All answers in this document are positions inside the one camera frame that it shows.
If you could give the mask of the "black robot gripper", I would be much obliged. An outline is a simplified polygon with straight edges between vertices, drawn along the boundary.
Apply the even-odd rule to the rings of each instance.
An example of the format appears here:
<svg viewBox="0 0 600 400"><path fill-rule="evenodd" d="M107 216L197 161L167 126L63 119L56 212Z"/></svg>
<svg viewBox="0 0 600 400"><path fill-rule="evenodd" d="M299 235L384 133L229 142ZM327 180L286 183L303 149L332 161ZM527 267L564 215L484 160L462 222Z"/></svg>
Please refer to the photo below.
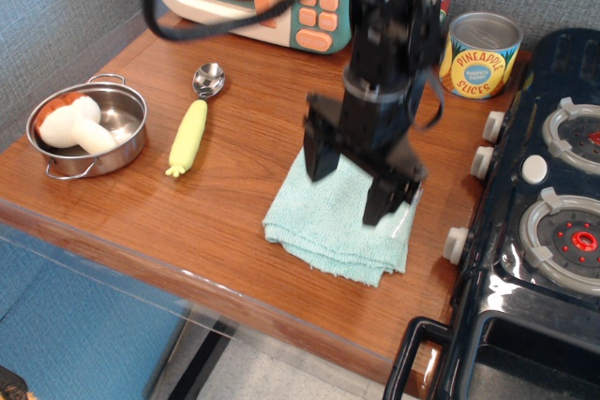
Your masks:
<svg viewBox="0 0 600 400"><path fill-rule="evenodd" d="M307 95L304 153L312 182L334 172L340 155L349 158L374 179L367 193L363 223L376 226L403 202L411 203L427 171L408 143L425 87L425 80L396 92L380 91L372 100L350 89L337 100Z"/></svg>

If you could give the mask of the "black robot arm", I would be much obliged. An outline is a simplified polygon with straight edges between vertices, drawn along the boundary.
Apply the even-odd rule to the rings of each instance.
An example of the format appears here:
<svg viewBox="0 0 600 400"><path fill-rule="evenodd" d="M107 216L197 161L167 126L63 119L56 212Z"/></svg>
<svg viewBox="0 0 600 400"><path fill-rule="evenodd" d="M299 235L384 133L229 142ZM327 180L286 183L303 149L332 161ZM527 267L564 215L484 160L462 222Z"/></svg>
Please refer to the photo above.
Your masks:
<svg viewBox="0 0 600 400"><path fill-rule="evenodd" d="M304 154L318 182L346 156L372 178L363 222L377 225L411 202L427 170L413 151L413 125L443 50L441 0L351 0L352 54L344 96L307 96Z"/></svg>

